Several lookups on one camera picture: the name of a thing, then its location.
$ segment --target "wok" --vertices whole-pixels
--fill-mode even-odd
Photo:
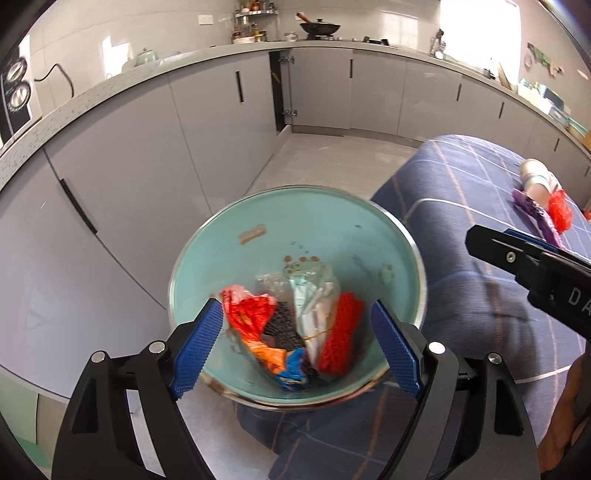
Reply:
[[[340,28],[340,25],[323,22],[321,18],[316,22],[301,23],[300,26],[308,35],[318,35],[322,37],[332,35]]]

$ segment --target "person's hand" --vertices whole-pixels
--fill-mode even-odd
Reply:
[[[583,357],[584,355],[577,358],[570,367],[564,391],[556,404],[548,431],[538,447],[540,473],[549,472],[558,466],[564,456],[564,448],[570,443],[577,427],[574,399],[581,388]]]

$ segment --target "kitchen counter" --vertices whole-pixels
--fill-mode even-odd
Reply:
[[[568,137],[573,143],[575,143],[577,147],[586,154],[587,158],[591,162],[591,154],[566,130],[564,130],[562,125],[560,125],[560,123],[558,123],[556,120],[543,114],[522,97],[502,87],[500,83],[486,79],[472,70],[462,68],[453,63],[449,63],[448,61],[437,60],[421,52],[353,41],[301,41],[297,43],[269,42],[204,48],[195,52],[158,60],[147,63],[140,67],[136,67],[129,72],[116,75],[81,93],[37,122],[21,138],[19,138],[5,150],[5,152],[0,156],[0,190],[4,188],[10,178],[37,150],[39,150],[47,141],[54,137],[63,128],[71,124],[73,121],[84,115],[95,106],[127,89],[130,89],[142,82],[145,82],[146,80],[150,80],[164,73],[204,61],[237,54],[245,54],[257,51],[287,50],[295,47],[333,47],[376,51],[384,54],[419,60],[443,67],[445,69],[456,71],[462,75],[471,77],[484,83],[485,85],[495,88],[530,108],[552,126],[560,130],[560,132]]]

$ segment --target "blue gripper pad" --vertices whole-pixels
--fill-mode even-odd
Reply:
[[[178,400],[192,390],[223,325],[223,307],[209,299],[197,315],[195,327],[176,356],[170,391]]]
[[[375,336],[396,377],[396,382],[405,392],[418,398],[424,389],[421,379],[422,353],[409,343],[401,330],[400,321],[390,314],[382,301],[374,302],[370,318]]]

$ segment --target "teal bowl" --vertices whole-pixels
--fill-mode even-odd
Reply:
[[[191,322],[208,298],[228,285],[259,290],[257,277],[285,262],[317,257],[333,266],[342,291],[365,302],[357,357],[347,376],[301,393],[286,392],[224,327],[201,378],[240,403],[266,410],[311,410],[353,398],[374,386],[388,364],[369,322],[382,299],[421,327],[427,300],[423,262],[402,224],[377,205],[345,192],[288,186],[239,200],[210,218],[181,252],[168,290],[171,326]]]

